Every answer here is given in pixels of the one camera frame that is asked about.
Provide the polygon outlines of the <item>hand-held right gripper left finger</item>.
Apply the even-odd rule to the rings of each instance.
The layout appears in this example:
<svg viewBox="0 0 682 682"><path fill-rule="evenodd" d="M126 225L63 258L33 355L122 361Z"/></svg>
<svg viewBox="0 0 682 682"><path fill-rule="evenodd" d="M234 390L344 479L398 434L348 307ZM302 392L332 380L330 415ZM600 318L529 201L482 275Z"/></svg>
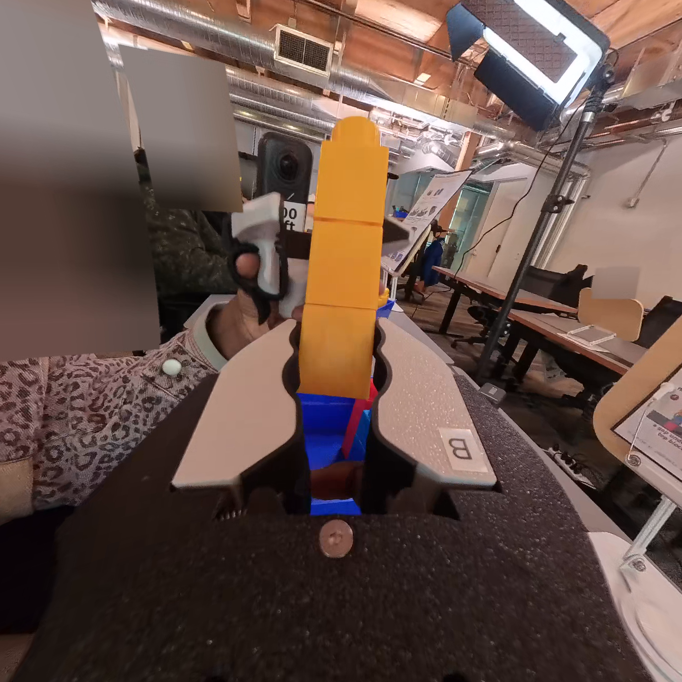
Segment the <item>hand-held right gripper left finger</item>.
<svg viewBox="0 0 682 682"><path fill-rule="evenodd" d="M174 489L226 490L240 509L255 491L269 489L286 513L310 513L299 338L300 325L288 319L227 362L175 471Z"/></svg>

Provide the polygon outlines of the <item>silver air duct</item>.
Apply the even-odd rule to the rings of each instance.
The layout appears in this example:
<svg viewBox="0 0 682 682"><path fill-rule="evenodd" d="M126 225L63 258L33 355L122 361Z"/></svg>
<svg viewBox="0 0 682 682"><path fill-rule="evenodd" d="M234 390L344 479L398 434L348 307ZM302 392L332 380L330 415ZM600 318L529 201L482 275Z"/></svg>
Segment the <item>silver air duct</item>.
<svg viewBox="0 0 682 682"><path fill-rule="evenodd" d="M463 102L400 79L335 62L318 72L282 57L279 53L282 39L299 35L293 29L276 26L275 33L264 34L242 22L205 16L172 1L92 1L92 5L102 18L152 33L161 42L174 40L187 43L209 52L211 56L260 68L301 84L297 87L248 70L228 71L236 88L273 101L291 103L301 115L308 115L308 111L332 115L331 100L312 89L330 90L344 102L362 103L398 117L419 121L422 127L431 126L444 133L475 132L494 139L500 150L490 151L490 156L516 158L535 165L542 162L544 168L555 173L561 165L562 159L558 155L548 154L543 159L543 152L524 144L514 132L478 115L475 108Z"/></svg>

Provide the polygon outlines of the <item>person's left hand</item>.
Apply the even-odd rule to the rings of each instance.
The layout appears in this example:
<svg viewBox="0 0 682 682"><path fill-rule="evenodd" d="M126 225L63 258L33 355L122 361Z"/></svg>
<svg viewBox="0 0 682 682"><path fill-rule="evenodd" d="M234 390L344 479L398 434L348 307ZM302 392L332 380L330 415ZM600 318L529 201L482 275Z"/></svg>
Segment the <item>person's left hand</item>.
<svg viewBox="0 0 682 682"><path fill-rule="evenodd" d="M209 338L217 352L230 360L243 348L279 326L286 319L302 320L303 306L293 309L288 316L282 316L278 302L269 302L267 320L259 322L257 306L251 296L240 288L234 298L223 308L210 313L206 322Z"/></svg>

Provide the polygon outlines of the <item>white board stand base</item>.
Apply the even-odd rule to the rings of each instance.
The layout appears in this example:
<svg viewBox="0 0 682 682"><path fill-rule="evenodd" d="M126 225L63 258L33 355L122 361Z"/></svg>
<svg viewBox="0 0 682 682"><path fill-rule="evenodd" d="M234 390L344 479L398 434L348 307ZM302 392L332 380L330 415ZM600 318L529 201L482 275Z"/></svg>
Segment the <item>white board stand base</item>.
<svg viewBox="0 0 682 682"><path fill-rule="evenodd" d="M667 496L631 543L590 532L621 624L654 681L681 680L681 590L646 557L677 506Z"/></svg>

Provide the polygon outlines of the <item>white ceiling vent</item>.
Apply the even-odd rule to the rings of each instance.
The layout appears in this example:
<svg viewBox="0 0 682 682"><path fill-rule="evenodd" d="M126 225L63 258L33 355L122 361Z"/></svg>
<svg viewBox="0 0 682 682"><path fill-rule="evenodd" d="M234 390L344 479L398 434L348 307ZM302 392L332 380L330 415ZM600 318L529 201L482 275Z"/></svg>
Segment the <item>white ceiling vent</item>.
<svg viewBox="0 0 682 682"><path fill-rule="evenodd" d="M275 25L274 60L328 77L334 46L283 24Z"/></svg>

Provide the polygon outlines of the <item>small instruction board stand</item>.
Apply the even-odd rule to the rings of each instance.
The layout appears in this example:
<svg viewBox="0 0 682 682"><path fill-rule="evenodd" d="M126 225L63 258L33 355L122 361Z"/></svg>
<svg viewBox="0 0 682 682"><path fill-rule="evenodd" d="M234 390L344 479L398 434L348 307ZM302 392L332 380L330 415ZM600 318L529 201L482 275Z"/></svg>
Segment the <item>small instruction board stand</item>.
<svg viewBox="0 0 682 682"><path fill-rule="evenodd" d="M466 169L449 174L435 175L430 180L425 190L416 200L413 208L401 220L405 221L405 224L422 227L422 234L405 259L384 258L383 237L381 270L384 273L384 278L390 278L390 282L387 285L389 298L396 298L398 278L403 275L410 262L425 243L428 234L431 232L431 223L439 217L445 205L463 187L472 173L472 169Z"/></svg>

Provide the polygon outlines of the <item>wooden top desk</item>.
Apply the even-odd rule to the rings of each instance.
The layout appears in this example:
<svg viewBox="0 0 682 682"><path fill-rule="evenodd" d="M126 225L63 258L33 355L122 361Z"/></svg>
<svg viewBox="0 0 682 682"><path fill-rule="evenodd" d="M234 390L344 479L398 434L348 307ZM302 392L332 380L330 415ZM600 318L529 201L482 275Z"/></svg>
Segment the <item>wooden top desk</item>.
<svg viewBox="0 0 682 682"><path fill-rule="evenodd" d="M511 362L524 340L526 345L509 378L515 386L521 386L537 354L544 352L568 378L582 385L579 397L601 397L648 351L605 329L553 314L514 310L509 321L512 347L504 350L498 365Z"/></svg>
<svg viewBox="0 0 682 682"><path fill-rule="evenodd" d="M443 319L440 322L438 334L444 336L451 336L456 342L466 343L481 343L485 340L485 333L483 332L478 337L473 337L472 340L467 340L463 336L458 336L449 333L449 326L454 317L456 308L461 296L468 297L472 302L480 303L482 305L491 305L494 312L497 312L503 301L506 298L507 291L492 285L486 278L477 280L465 274L456 274L454 271L444 267L434 266L432 270L437 272L445 279L451 281L451 298L446 308ZM543 297L539 294L534 294L524 289L520 289L512 305L513 310L521 310L524 312L533 312L539 314L558 314L564 317L576 317L577 309L563 303L553 301L549 298Z"/></svg>

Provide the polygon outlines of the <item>red mega block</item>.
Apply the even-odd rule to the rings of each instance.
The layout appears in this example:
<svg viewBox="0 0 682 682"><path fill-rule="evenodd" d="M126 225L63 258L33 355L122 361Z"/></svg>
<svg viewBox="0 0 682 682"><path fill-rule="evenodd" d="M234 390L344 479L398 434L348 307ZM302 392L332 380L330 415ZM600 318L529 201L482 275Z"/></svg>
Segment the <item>red mega block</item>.
<svg viewBox="0 0 682 682"><path fill-rule="evenodd" d="M362 411L372 409L374 399L377 396L377 393L378 393L377 388L374 385L373 379L371 379L370 380L370 392L369 392L368 398L356 399L354 401L354 405L353 405L353 408L351 410L351 417L348 421L348 425L346 427L342 446L340 448L340 453L341 453L343 460L356 461L354 456L353 456L353 441L354 441L355 433L357 431L357 426L358 426L360 417L362 415Z"/></svg>

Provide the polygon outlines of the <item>rounded wooden sign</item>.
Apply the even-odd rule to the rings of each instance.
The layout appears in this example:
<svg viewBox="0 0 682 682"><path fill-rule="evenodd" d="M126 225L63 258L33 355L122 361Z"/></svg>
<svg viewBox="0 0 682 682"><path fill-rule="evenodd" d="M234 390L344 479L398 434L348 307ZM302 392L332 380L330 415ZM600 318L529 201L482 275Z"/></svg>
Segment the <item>rounded wooden sign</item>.
<svg viewBox="0 0 682 682"><path fill-rule="evenodd" d="M577 319L582 325L594 325L609 330L628 342L639 339L644 306L636 299L602 299L592 295L591 288L580 292Z"/></svg>

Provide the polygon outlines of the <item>white power strip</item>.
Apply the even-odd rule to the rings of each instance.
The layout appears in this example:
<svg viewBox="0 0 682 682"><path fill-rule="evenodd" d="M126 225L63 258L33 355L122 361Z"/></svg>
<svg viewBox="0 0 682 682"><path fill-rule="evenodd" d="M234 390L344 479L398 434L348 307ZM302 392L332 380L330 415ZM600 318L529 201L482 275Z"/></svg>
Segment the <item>white power strip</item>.
<svg viewBox="0 0 682 682"><path fill-rule="evenodd" d="M595 483L584 474L584 466L571 454L556 447L543 449L543 452L576 484L585 489L597 490Z"/></svg>

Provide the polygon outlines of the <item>studio light panel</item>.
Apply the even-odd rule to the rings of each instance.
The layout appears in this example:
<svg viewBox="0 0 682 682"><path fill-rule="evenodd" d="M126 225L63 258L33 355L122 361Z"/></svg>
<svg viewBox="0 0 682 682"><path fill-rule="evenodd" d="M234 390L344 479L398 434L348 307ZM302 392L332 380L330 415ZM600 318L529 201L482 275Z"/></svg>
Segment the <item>studio light panel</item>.
<svg viewBox="0 0 682 682"><path fill-rule="evenodd" d="M610 48L565 1L459 1L445 24L453 61L486 43L474 77L535 132L577 98Z"/></svg>

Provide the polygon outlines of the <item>clear acrylic stand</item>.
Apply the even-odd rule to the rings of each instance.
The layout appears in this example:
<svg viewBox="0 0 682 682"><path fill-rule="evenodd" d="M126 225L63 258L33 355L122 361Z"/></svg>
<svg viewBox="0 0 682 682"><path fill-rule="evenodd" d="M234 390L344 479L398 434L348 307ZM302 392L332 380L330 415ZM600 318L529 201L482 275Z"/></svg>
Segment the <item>clear acrylic stand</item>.
<svg viewBox="0 0 682 682"><path fill-rule="evenodd" d="M597 353L608 353L605 344L617 338L615 332L599 328L594 325L586 325L558 334L560 337L571 340L581 348Z"/></svg>

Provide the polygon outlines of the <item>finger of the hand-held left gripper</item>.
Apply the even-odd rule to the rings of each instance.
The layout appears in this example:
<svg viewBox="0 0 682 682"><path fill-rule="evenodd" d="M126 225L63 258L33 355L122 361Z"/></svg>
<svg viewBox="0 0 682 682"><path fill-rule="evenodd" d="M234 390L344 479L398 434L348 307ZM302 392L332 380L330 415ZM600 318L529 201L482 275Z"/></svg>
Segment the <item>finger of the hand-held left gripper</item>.
<svg viewBox="0 0 682 682"><path fill-rule="evenodd" d="M405 259L422 234L421 226L405 224L405 221L387 216L383 220L383 257Z"/></svg>

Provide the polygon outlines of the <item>person's right hand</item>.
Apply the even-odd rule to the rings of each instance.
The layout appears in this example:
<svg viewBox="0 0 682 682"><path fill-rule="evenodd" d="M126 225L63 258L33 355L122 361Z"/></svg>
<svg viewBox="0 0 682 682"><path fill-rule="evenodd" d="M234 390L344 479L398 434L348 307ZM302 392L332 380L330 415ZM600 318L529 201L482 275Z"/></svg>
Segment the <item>person's right hand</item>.
<svg viewBox="0 0 682 682"><path fill-rule="evenodd" d="M336 462L310 472L311 493L316 499L351 499L362 487L363 463Z"/></svg>

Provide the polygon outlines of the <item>person's left forearm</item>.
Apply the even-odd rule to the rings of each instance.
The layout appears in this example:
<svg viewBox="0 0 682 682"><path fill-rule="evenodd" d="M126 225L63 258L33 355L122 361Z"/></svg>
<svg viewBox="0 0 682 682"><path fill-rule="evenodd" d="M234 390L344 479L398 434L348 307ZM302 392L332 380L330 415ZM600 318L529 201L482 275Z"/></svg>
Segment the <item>person's left forearm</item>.
<svg viewBox="0 0 682 682"><path fill-rule="evenodd" d="M86 500L226 359L212 305L142 357L94 354L1 363L1 522Z"/></svg>

